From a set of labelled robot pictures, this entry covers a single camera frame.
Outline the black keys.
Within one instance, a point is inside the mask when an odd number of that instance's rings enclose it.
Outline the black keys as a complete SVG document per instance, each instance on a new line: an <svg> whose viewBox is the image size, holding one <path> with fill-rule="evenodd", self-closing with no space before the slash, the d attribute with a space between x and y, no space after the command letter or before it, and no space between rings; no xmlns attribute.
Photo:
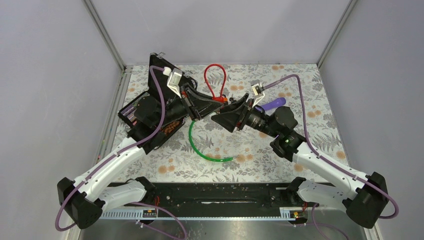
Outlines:
<svg viewBox="0 0 424 240"><path fill-rule="evenodd" d="M233 97L230 97L229 99L228 99L228 104L230 105L230 104L234 104L234 103L236 103L237 102L237 100L236 99L234 99Z"/></svg>

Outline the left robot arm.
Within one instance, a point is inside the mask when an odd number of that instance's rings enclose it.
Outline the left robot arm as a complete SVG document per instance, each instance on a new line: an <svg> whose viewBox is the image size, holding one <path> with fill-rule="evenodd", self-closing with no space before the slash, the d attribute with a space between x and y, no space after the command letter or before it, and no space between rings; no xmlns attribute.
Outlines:
<svg viewBox="0 0 424 240"><path fill-rule="evenodd" d="M135 179L120 186L112 186L112 181L167 141L177 130L174 122L181 123L186 117L201 120L227 104L226 96L206 95L190 84L149 88L139 97L134 111L135 125L121 143L80 176L65 177L57 183L60 208L55 228L60 232L65 230L60 226L62 214L71 218L72 226L86 229L104 212L131 203L152 204L155 192L147 180Z"/></svg>

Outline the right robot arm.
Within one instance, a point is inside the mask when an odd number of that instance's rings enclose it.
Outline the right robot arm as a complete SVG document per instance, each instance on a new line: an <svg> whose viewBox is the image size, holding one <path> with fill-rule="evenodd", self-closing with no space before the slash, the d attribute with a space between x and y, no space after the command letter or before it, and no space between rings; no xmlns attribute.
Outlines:
<svg viewBox="0 0 424 240"><path fill-rule="evenodd" d="M244 96L222 107L211 119L229 132L249 126L273 137L270 146L277 156L306 167L331 183L325 185L296 177L286 193L291 205L312 202L328 206L345 212L367 229L373 228L382 217L389 202L386 179L378 172L368 175L321 152L295 131L298 122L289 107L280 106L267 115Z"/></svg>

